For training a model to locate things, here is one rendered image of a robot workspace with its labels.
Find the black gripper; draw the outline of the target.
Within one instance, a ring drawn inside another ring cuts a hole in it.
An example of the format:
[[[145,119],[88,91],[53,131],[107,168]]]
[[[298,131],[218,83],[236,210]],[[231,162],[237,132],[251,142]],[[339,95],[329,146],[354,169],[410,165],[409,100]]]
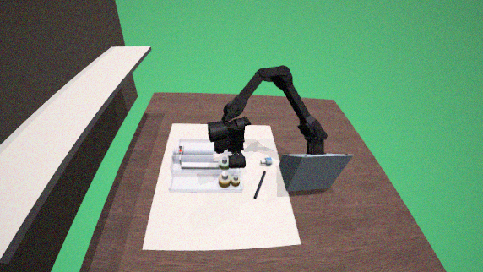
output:
[[[243,143],[245,143],[244,137],[242,139],[233,139],[229,136],[229,142],[231,145],[231,153],[234,155],[228,156],[228,163],[230,169],[245,168],[246,159],[241,153],[244,150]]]

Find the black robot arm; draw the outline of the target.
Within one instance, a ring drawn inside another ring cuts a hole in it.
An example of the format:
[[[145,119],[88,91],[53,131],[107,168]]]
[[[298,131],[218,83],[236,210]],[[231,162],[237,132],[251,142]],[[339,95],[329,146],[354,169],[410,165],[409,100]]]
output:
[[[324,155],[323,140],[328,135],[324,132],[322,125],[310,115],[301,97],[293,86],[292,74],[287,66],[260,68],[244,89],[224,107],[224,115],[221,121],[208,122],[209,141],[214,142],[214,151],[217,154],[224,153],[224,150],[231,152],[229,136],[233,139],[242,139],[245,133],[245,126],[251,125],[247,117],[237,118],[242,114],[248,98],[257,87],[263,82],[273,82],[283,90],[286,98],[300,119],[298,128],[307,140],[307,154]],[[230,122],[229,122],[230,121]]]

